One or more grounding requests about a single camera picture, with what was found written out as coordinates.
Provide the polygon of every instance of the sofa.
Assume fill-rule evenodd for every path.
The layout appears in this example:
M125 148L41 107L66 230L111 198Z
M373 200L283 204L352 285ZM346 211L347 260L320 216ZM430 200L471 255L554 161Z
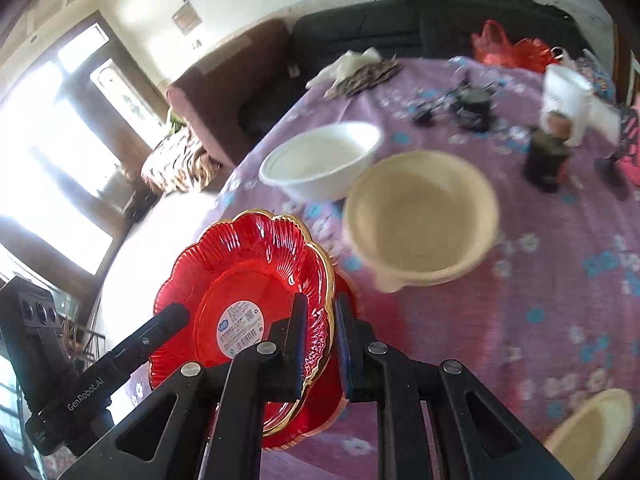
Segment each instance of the sofa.
M204 56L167 90L209 155L238 165L305 93L306 81L347 50L383 57L473 56L471 34L488 19L509 39L542 38L572 57L589 48L575 20L532 0L382 0L259 23Z

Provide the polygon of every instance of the floral tablecloth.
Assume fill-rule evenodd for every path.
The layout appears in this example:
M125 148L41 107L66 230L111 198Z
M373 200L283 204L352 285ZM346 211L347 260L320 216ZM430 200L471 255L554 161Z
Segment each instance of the floral tablecloth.
M617 202L597 179L593 161L611 146L587 136L574 151L561 192L543 194L522 178L528 136L538 120L542 78L524 70L482 66L465 58L402 60L391 81L356 97L324 100L312 88L247 156L202 222L248 208L291 213L350 275L362 295L359 316L379 339L409 357L463 362L541 440L585 399L612 386L640 399L640 193ZM475 85L499 81L498 132L475 134L439 114L431 128L415 126L415 107L452 86L465 65ZM303 204L258 180L276 146L337 121L369 121L385 140L377 159L438 149L475 164L500 201L501 232L476 270L443 285L394 294L372 288L372 277L342 241L340 206ZM132 382L142 398L148 386ZM265 452L262 478L313 480L376 477L376 410L349 405L331 428L286 451Z

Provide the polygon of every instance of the floor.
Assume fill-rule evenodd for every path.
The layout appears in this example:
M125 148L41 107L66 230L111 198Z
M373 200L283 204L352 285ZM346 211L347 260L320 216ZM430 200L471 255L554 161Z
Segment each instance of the floor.
M158 289L180 252L200 236L203 216L215 206L226 181L221 174L207 190L162 197L133 227L113 261L96 314L95 330L106 336L106 350L135 332L152 315ZM121 388L110 411L118 423L134 407Z

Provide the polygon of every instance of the barcode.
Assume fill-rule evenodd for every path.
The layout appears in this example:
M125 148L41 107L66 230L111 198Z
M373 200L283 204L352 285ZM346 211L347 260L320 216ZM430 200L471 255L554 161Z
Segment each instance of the barcode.
M236 346L238 346L238 350L242 350L251 342L252 339L255 339L256 336L257 333L255 333L255 330L253 328L249 330L249 332L236 343Z

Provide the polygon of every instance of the door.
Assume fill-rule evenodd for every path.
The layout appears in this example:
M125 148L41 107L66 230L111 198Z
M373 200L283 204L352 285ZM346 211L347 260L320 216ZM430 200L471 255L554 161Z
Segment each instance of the door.
M148 190L140 169L167 104L96 13L2 102L0 244L88 316Z

